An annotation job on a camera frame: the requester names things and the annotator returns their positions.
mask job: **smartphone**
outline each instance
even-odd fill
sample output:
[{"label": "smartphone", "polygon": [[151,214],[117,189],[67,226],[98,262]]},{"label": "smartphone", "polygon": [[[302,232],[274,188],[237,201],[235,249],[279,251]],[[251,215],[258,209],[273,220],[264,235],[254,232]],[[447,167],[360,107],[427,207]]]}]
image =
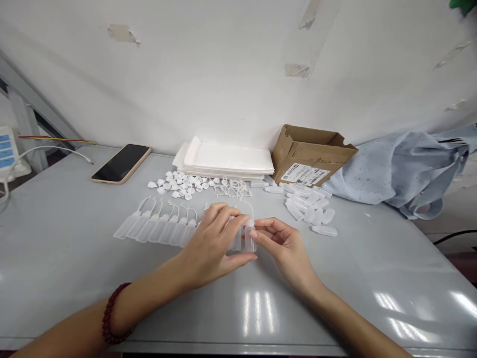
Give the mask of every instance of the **smartphone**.
[{"label": "smartphone", "polygon": [[106,184],[125,183],[151,152],[151,147],[127,144],[93,174],[91,180]]}]

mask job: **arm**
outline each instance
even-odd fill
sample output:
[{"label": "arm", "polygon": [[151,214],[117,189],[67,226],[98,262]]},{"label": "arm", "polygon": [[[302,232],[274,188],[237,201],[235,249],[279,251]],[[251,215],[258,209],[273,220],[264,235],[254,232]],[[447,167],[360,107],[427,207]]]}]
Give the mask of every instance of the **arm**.
[{"label": "arm", "polygon": [[[248,215],[212,204],[195,234],[179,255],[121,291],[111,314],[111,329],[121,335],[135,327],[174,298],[202,287],[256,259],[256,255],[225,253]],[[98,357],[108,348],[102,339],[102,319],[107,299],[77,312],[60,322],[32,343],[19,350],[15,358]]]},{"label": "arm", "polygon": [[360,356],[411,356],[320,281],[297,229],[275,218],[255,220],[255,227],[250,236],[273,256],[289,284]]}]

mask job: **gray table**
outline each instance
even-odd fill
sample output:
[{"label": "gray table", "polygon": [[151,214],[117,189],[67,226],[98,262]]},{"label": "gray table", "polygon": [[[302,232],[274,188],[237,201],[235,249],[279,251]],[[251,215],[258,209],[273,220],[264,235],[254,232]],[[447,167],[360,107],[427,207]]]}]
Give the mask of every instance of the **gray table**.
[{"label": "gray table", "polygon": [[[144,197],[157,195],[147,182],[172,169],[171,157],[153,154],[124,185],[92,182],[116,150],[82,147],[94,167],[70,155],[12,193],[0,214],[0,350],[20,348],[179,252],[113,238]],[[201,210],[215,201],[210,189],[188,204]],[[332,197],[338,237],[330,238],[295,222],[282,195],[254,189],[249,201],[257,218],[276,216],[299,228],[325,284],[408,351],[477,355],[477,290],[392,208]],[[257,254],[257,261],[161,308],[116,349],[342,355],[334,334],[282,282],[270,256],[261,248]]]}]

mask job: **green object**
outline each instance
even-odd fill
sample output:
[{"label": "green object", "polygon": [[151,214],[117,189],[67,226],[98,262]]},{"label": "green object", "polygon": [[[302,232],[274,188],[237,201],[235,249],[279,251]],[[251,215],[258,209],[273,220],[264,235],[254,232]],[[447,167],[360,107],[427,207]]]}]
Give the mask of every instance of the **green object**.
[{"label": "green object", "polygon": [[471,12],[475,5],[477,5],[477,0],[451,0],[449,3],[450,8],[459,8],[464,17]]}]

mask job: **bracelet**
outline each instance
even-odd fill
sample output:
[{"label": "bracelet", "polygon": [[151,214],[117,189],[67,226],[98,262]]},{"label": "bracelet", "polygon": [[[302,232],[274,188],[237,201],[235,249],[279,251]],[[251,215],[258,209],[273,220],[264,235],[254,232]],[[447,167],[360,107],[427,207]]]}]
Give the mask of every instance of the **bracelet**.
[{"label": "bracelet", "polygon": [[120,344],[122,341],[126,340],[126,338],[128,338],[131,335],[131,333],[134,332],[134,329],[136,328],[136,327],[133,327],[129,332],[127,332],[126,334],[120,335],[120,336],[117,336],[117,335],[115,335],[111,332],[111,312],[112,312],[113,307],[114,307],[114,302],[116,301],[116,298],[118,297],[119,293],[124,288],[129,286],[130,284],[131,284],[131,282],[126,282],[126,283],[123,283],[122,285],[120,285],[113,292],[111,297],[109,297],[108,304],[106,305],[106,309],[104,310],[103,340],[110,345]]}]

